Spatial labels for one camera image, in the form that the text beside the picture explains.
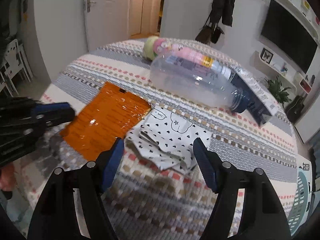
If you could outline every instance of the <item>black guitar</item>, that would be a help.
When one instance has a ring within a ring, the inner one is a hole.
[[[316,76],[313,75],[311,79],[311,87],[313,83],[315,82]],[[286,107],[285,113],[287,114],[288,120],[292,123],[295,123],[299,117],[301,116],[301,112],[304,108],[304,100],[306,99],[308,94],[306,94],[304,97],[302,96],[296,96],[296,98]]]

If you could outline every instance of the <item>heart pattern fabric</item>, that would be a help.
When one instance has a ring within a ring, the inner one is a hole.
[[[210,145],[212,133],[162,107],[153,109],[126,136],[142,157],[160,170],[173,168],[185,174],[196,166],[193,141]]]

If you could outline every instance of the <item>orange plastic packet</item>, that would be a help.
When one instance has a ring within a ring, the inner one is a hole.
[[[150,110],[147,101],[107,82],[60,135],[85,159],[95,161]]]

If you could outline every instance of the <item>doorway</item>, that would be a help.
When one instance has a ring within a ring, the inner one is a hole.
[[[130,0],[129,35],[131,39],[160,35],[164,0]]]

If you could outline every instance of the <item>human hand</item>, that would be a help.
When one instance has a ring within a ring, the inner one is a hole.
[[[13,191],[15,185],[14,166],[12,163],[9,163],[0,169],[0,189],[3,191]]]

